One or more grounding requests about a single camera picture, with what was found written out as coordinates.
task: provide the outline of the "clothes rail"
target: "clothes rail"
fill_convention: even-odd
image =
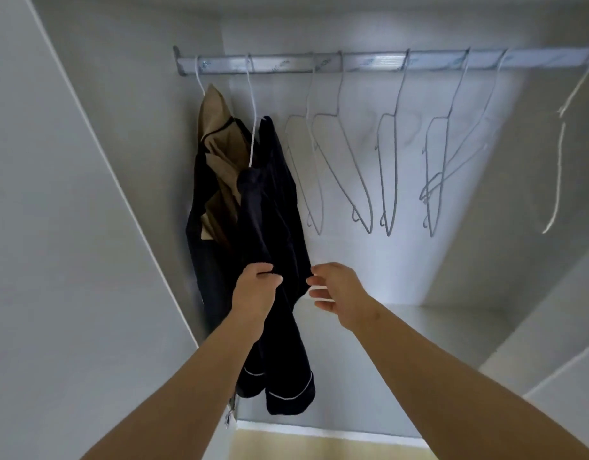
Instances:
[[[177,70],[180,75],[246,74],[246,61],[252,74],[341,72],[341,53],[272,54],[236,56],[182,57],[179,48],[173,47]],[[496,69],[560,69],[582,67],[589,64],[589,46],[557,48],[520,48],[502,50],[471,50],[469,70]],[[408,70],[460,69],[466,50],[411,51]],[[403,69],[406,52],[392,53],[343,53],[345,72],[398,71]]]

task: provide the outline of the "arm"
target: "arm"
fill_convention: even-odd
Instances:
[[[312,268],[316,306],[338,315],[439,460],[569,458],[589,449],[533,405],[414,331],[339,263]]]
[[[164,386],[106,434],[83,460],[168,458],[197,460],[205,453],[281,276],[249,265],[237,281],[232,310]]]

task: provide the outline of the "forearm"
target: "forearm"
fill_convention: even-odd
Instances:
[[[441,460],[589,459],[535,407],[414,331],[371,299],[353,332]]]
[[[252,325],[231,313],[182,368],[84,460],[200,459],[253,342]]]

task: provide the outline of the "wooden floor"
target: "wooden floor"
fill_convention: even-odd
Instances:
[[[429,449],[238,429],[229,460],[437,460]]]

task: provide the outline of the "hand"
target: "hand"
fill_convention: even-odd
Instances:
[[[255,340],[260,339],[273,302],[275,289],[282,284],[282,277],[269,273],[273,270],[270,263],[251,263],[244,268],[237,279],[237,285],[232,293],[233,317],[242,320],[250,326]]]
[[[367,317],[370,302],[375,302],[362,288],[362,284],[352,268],[341,263],[324,263],[312,267],[314,276],[307,278],[311,286],[326,286],[326,289],[313,289],[309,296],[314,299],[329,299],[334,302],[315,301],[322,310],[335,313],[341,325],[349,330]]]

